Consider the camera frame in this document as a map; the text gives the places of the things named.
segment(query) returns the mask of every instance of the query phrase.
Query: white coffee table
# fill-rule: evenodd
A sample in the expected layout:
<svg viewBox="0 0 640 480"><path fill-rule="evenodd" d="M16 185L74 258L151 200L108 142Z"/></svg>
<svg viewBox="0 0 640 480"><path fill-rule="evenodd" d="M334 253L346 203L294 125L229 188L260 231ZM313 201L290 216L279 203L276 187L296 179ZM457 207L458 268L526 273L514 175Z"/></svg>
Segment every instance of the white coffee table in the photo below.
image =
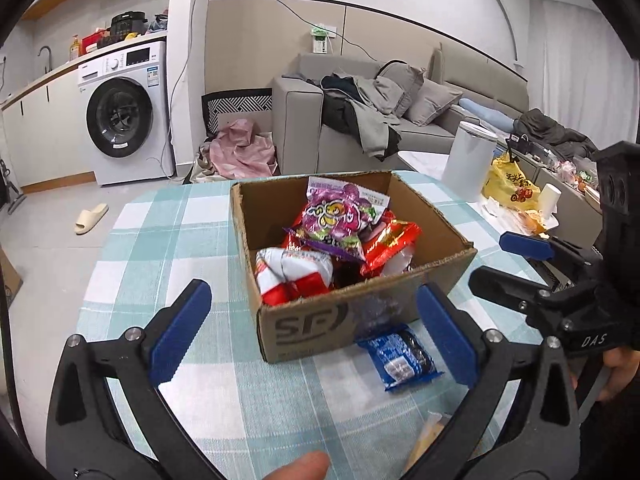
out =
<svg viewBox="0 0 640 480"><path fill-rule="evenodd" d="M447 165L449 155L426 152L398 152L398 157L406 165L412 168L412 170L433 177L436 180L440 180L442 178L442 173L444 172L444 167ZM478 196L477 202L468 202L468 204L500 234L507 231L528 234L524 232L516 222L511 221L510 218L504 216L498 218L491 215L484 208L486 203L487 199L482 195ZM545 227L548 230L558 227L558 225L558 220L553 215L551 215L549 220L545 223Z"/></svg>

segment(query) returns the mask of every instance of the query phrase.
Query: slipper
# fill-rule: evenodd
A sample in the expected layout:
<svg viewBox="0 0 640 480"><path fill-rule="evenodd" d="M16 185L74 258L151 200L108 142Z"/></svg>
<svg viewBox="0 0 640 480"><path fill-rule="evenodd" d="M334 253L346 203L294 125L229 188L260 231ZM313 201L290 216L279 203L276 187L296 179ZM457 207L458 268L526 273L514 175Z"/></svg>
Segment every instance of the slipper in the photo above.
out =
<svg viewBox="0 0 640 480"><path fill-rule="evenodd" d="M74 231L77 235L83 235L89 232L100 221L100 218L109 210L106 204L98 204L91 211L83 209L76 220Z"/></svg>

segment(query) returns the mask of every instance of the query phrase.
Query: kitchen cabinet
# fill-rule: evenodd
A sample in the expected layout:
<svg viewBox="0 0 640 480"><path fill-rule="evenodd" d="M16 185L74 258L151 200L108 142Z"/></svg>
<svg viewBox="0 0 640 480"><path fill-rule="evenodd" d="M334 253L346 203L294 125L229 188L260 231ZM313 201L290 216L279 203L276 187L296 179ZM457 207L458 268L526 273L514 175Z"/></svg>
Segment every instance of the kitchen cabinet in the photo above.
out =
<svg viewBox="0 0 640 480"><path fill-rule="evenodd" d="M75 70L31 91L6 108L3 115L20 186L91 171Z"/></svg>

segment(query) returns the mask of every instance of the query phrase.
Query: curtain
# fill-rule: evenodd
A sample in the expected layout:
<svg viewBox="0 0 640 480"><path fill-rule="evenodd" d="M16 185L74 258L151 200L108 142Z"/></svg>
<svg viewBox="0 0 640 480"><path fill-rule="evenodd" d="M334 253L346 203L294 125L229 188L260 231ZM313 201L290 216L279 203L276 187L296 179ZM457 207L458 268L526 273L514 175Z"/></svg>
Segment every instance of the curtain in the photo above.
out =
<svg viewBox="0 0 640 480"><path fill-rule="evenodd" d="M639 68L599 12L531 0L527 79L531 108L603 149L636 142Z"/></svg>

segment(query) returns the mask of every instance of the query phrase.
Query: tablecloth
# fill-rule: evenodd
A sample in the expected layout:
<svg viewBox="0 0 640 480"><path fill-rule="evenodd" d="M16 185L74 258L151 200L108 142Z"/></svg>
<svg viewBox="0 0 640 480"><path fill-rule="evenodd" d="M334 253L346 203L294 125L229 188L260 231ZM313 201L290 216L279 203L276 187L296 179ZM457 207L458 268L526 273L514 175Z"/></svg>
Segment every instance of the tablecloth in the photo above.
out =
<svg viewBox="0 0 640 480"><path fill-rule="evenodd" d="M478 249L449 294L486 330L539 343L524 317L474 298L471 270L488 265L542 282L519 256L498 247L498 233L431 177L398 175L435 204ZM160 391L205 455L230 480L260 479L303 453L329 453L328 479L396 479L428 412L453 413L466 393L447 373L420 322L418 338L442 377L388 393L369 355L351 346L270 365L262 361L247 303L238 245L230 218L232 182L167 187L124 206L87 286L78 332L88 341L118 338L144 327L192 278L212 288L210 314L170 383ZM114 401L136 449L152 456L117 381ZM513 400L510 383L483 439L487 449Z"/></svg>

